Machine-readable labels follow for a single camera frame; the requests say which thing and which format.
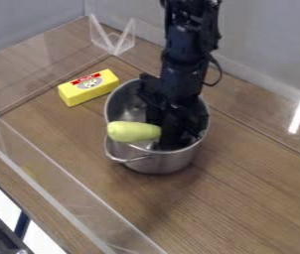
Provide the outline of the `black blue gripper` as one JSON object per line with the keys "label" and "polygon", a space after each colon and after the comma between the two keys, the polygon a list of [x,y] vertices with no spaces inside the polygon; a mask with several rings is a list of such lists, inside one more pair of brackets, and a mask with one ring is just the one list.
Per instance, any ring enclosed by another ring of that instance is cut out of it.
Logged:
{"label": "black blue gripper", "polygon": [[210,63],[209,30],[202,20],[166,24],[159,76],[142,74],[138,95],[146,103],[146,122],[161,126],[161,150],[179,150],[203,136],[209,114],[201,105]]}

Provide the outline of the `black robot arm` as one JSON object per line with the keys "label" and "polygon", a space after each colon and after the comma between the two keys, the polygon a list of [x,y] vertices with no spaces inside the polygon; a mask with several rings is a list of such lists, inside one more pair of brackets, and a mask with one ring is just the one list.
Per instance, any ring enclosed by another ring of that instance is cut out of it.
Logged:
{"label": "black robot arm", "polygon": [[161,128],[159,150],[175,150],[202,138],[209,113],[201,101],[208,69],[218,63],[222,0],[161,0],[166,44],[161,73],[139,75],[137,95],[146,104],[146,122]]}

